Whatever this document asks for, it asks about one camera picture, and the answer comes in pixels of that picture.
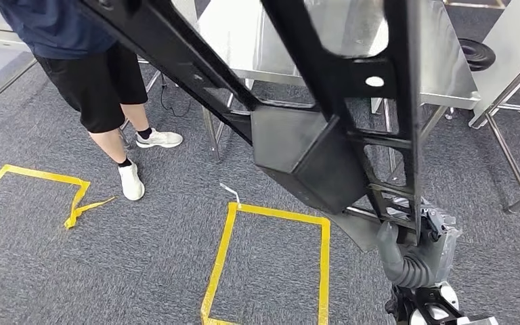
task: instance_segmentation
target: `person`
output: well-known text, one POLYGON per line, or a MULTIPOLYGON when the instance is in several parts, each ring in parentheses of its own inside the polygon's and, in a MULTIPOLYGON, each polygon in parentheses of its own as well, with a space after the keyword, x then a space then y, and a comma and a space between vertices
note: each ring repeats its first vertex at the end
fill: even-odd
POLYGON ((125 117, 140 148, 172 148, 183 139, 150 127, 136 54, 85 16, 76 0, 0 0, 0 11, 68 105, 80 112, 92 140, 118 164, 125 197, 139 200, 144 184, 118 130, 125 117))

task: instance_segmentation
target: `yellow tape square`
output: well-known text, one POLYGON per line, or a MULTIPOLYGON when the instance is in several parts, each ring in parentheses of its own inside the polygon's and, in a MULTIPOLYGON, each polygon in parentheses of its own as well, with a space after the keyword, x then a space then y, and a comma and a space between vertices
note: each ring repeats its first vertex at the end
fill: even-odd
POLYGON ((230 237, 232 236, 232 228, 234 228, 234 222, 236 220, 236 212, 247 212, 254 213, 257 215, 264 215, 266 217, 276 217, 281 219, 287 219, 292 221, 300 221, 305 223, 312 223, 320 225, 322 228, 321 234, 321 245, 320 245, 320 289, 318 293, 318 324, 325 325, 328 323, 328 287, 330 277, 330 221, 322 217, 314 217, 311 215, 303 215, 300 213, 269 209, 264 207, 256 207, 247 204, 238 204, 236 202, 228 203, 228 215, 226 217, 226 224, 224 225, 224 231, 220 238, 220 246, 214 262, 214 268, 210 276, 210 282, 202 301, 202 307, 200 308, 200 317, 204 325, 228 325, 233 324, 231 322, 225 322, 223 320, 216 320, 210 318, 210 310, 212 308, 212 302, 214 295, 220 282, 220 275, 224 268, 224 262, 226 260, 226 254, 228 252, 228 244, 230 243, 230 237))
POLYGON ((41 179, 47 179, 50 181, 58 181, 61 183, 67 183, 67 184, 80 186, 79 190, 77 191, 77 193, 74 195, 74 198, 72 199, 72 203, 70 205, 70 216, 64 222, 64 226, 67 229, 72 228, 75 225, 75 223, 77 222, 77 217, 80 217, 81 214, 83 214, 83 212, 85 212, 86 210, 92 209, 94 207, 98 207, 101 204, 105 204, 105 203, 111 201, 112 199, 114 199, 114 197, 112 197, 103 202, 92 203, 92 204, 88 204, 84 207, 77 208, 77 204, 81 201, 81 199, 87 192, 87 189, 91 185, 90 181, 83 181, 82 179, 72 177, 72 176, 48 173, 46 171, 36 171, 34 169, 27 169, 27 168, 12 166, 12 165, 5 165, 5 166, 3 166, 3 168, 1 168, 0 180, 1 180, 1 178, 3 178, 3 176, 6 173, 14 173, 14 174, 19 174, 19 175, 25 175, 25 176, 36 177, 36 178, 41 178, 41 179))

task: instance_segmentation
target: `navy t-shirt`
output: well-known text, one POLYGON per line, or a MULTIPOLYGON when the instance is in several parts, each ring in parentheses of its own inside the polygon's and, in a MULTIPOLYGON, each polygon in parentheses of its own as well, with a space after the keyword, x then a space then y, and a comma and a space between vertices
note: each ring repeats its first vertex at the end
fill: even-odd
POLYGON ((115 43, 84 16, 77 0, 0 0, 1 14, 31 51, 43 58, 78 59, 115 43))

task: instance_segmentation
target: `black sock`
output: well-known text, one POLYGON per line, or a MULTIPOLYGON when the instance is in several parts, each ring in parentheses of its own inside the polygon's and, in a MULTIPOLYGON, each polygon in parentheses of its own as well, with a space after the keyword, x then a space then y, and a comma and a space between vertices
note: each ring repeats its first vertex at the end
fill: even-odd
POLYGON ((132 164, 133 163, 127 158, 127 159, 125 159, 125 161, 118 164, 118 166, 119 167, 128 167, 128 166, 132 166, 132 164))
POLYGON ((152 133, 152 129, 151 128, 148 128, 144 131, 137 131, 138 135, 140 135, 141 138, 143 139, 148 139, 148 137, 150 137, 150 134, 152 133))

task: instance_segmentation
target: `black shorts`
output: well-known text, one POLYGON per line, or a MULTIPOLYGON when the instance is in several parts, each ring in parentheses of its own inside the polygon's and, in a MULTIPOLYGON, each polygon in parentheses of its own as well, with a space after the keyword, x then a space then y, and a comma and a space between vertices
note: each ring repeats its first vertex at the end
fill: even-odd
POLYGON ((82 59, 35 57, 61 96, 81 113, 81 123, 91 133, 120 127, 125 122, 121 104, 148 100, 137 56, 120 43, 82 59))

